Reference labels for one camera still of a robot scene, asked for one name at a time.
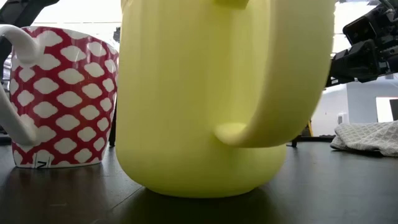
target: table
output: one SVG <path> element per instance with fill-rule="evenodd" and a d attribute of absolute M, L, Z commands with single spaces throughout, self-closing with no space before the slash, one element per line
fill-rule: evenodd
<path fill-rule="evenodd" d="M 288 148 L 283 168 L 238 197 L 166 197 L 133 182 L 115 149 L 101 165 L 14 168 L 0 147 L 0 223 L 398 223 L 398 160 L 334 151 L 327 143 Z"/>

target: patterned mug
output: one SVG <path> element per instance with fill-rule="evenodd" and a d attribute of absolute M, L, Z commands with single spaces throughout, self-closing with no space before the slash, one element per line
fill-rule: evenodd
<path fill-rule="evenodd" d="M 10 99 L 0 88 L 0 125 L 18 167 L 100 163 L 116 101 L 118 52 L 80 32 L 0 25 L 14 47 Z"/>

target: white cloth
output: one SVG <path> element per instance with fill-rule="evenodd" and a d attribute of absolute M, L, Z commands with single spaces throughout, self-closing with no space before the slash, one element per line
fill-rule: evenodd
<path fill-rule="evenodd" d="M 335 149 L 379 151 L 398 157 L 398 121 L 371 124 L 341 124 L 330 144 Z"/>

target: white wall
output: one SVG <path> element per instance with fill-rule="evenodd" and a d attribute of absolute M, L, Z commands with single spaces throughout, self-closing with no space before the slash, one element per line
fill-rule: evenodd
<path fill-rule="evenodd" d="M 0 7 L 6 0 L 0 0 Z M 60 0 L 37 16 L 33 26 L 60 27 L 112 39 L 121 25 L 120 0 Z"/>
<path fill-rule="evenodd" d="M 323 91 L 317 109 L 312 115 L 314 136 L 335 134 L 338 114 L 348 114 L 347 99 L 346 85 L 329 87 Z"/>
<path fill-rule="evenodd" d="M 377 122 L 376 97 L 398 97 L 398 80 L 347 84 L 350 123 Z"/>

